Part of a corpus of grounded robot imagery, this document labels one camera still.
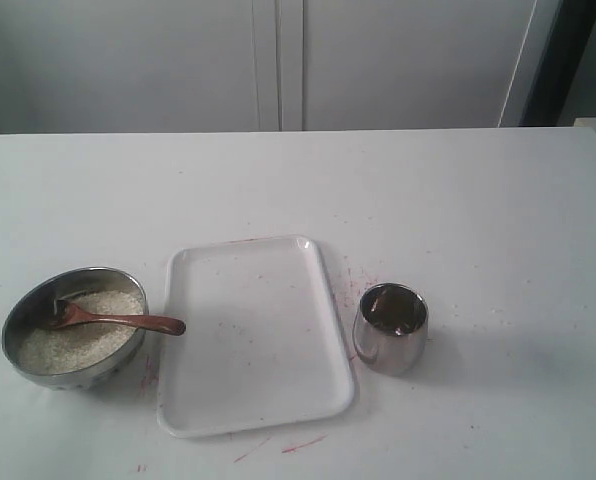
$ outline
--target spoon handle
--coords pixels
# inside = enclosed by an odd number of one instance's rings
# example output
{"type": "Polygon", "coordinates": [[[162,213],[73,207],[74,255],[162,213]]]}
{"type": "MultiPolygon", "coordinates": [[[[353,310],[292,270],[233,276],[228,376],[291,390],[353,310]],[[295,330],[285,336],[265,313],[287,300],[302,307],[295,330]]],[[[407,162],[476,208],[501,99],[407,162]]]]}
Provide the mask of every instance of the spoon handle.
{"type": "Polygon", "coordinates": [[[182,335],[187,329],[185,322],[177,318],[159,317],[157,315],[96,315],[74,304],[70,304],[67,308],[67,317],[68,320],[66,323],[69,325],[81,323],[116,323],[176,336],[182,335]]]}

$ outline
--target uncooked rice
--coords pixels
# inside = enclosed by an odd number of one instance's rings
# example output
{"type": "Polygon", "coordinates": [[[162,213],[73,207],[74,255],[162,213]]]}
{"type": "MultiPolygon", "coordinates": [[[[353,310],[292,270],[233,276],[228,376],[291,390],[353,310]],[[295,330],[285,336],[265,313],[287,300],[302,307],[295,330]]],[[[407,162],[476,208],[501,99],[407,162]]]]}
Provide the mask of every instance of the uncooked rice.
{"type": "MultiPolygon", "coordinates": [[[[140,315],[140,300],[115,290],[71,299],[91,313],[140,315]]],[[[35,329],[22,342],[18,360],[25,370],[50,375],[73,372],[98,363],[118,350],[136,329],[110,323],[89,323],[61,330],[35,329]]]]}

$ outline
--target white table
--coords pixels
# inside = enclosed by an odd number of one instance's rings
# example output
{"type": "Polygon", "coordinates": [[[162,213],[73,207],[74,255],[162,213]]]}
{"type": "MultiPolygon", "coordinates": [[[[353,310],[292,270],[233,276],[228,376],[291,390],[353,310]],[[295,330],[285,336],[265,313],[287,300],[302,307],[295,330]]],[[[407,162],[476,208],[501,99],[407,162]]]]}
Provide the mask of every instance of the white table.
{"type": "Polygon", "coordinates": [[[287,233],[320,243],[348,340],[366,286],[426,297],[414,371],[353,359],[341,416],[193,441],[156,424],[153,342],[90,393],[0,351],[0,478],[596,479],[592,130],[0,137],[0,329],[61,271],[125,269],[159,312],[179,249],[287,233]]]}

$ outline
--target metal cup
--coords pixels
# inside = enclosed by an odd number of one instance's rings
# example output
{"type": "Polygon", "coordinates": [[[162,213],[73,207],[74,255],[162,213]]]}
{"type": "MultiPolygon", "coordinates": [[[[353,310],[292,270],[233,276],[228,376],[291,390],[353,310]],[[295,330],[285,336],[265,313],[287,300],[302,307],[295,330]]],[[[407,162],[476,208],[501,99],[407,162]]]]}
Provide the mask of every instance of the metal cup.
{"type": "Polygon", "coordinates": [[[371,287],[360,299],[354,322],[358,357],[372,370],[401,375],[425,349],[428,315],[423,298],[403,285],[371,287]]]}

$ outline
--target plastic tray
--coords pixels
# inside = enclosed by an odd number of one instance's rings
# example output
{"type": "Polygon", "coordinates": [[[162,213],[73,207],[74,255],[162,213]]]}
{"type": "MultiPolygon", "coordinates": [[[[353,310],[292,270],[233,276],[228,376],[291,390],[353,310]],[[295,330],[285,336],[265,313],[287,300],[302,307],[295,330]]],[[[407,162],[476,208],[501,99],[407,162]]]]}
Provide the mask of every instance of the plastic tray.
{"type": "Polygon", "coordinates": [[[162,350],[157,416],[174,436],[314,420],[351,403],[349,362],[312,240],[179,252],[167,314],[188,325],[162,350]]]}

